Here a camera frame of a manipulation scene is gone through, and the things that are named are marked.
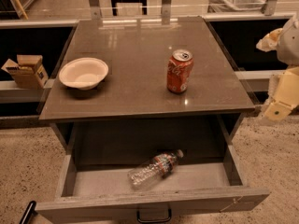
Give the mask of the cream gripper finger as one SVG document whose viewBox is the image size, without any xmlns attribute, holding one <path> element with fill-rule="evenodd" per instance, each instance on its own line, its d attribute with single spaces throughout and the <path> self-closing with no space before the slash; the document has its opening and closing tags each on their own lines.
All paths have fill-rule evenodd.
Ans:
<svg viewBox="0 0 299 224">
<path fill-rule="evenodd" d="M 268 99 L 262 108 L 262 119 L 278 122 L 299 106 L 299 67 L 293 66 L 269 80 Z"/>
<path fill-rule="evenodd" d="M 271 50 L 275 50 L 278 44 L 278 38 L 282 32 L 281 28 L 277 28 L 267 35 L 265 35 L 259 42 L 256 44 L 256 48 L 268 52 Z"/>
</svg>

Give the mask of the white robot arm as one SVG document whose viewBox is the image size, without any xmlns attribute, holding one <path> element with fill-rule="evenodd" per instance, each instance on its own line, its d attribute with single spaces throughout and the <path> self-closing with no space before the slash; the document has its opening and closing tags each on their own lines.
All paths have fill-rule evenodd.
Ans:
<svg viewBox="0 0 299 224">
<path fill-rule="evenodd" d="M 299 20 L 291 17 L 282 28 L 271 31 L 256 45 L 265 52 L 275 50 L 278 60 L 287 64 L 281 75 L 270 77 L 268 98 L 259 119 L 262 124 L 274 124 L 288 117 L 299 106 Z"/>
</svg>

